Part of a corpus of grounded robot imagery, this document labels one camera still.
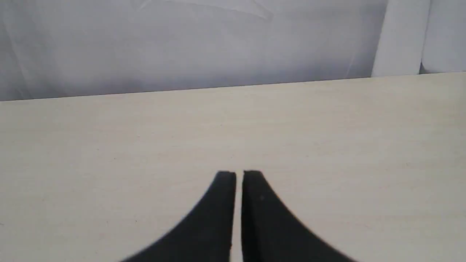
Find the white table surface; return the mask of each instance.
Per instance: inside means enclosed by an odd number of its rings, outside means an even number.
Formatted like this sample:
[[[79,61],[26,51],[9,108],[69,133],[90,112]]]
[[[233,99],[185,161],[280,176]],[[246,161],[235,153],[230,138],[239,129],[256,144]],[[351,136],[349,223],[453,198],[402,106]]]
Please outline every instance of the white table surface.
[[[121,260],[243,169],[361,262],[463,262],[466,73],[0,102],[0,261]]]

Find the table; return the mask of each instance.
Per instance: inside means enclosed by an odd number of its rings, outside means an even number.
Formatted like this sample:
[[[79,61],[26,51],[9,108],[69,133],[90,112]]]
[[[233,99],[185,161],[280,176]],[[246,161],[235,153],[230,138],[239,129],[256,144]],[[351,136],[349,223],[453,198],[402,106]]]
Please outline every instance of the table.
[[[0,102],[0,261],[121,260],[243,169],[359,261],[464,261],[466,73]]]

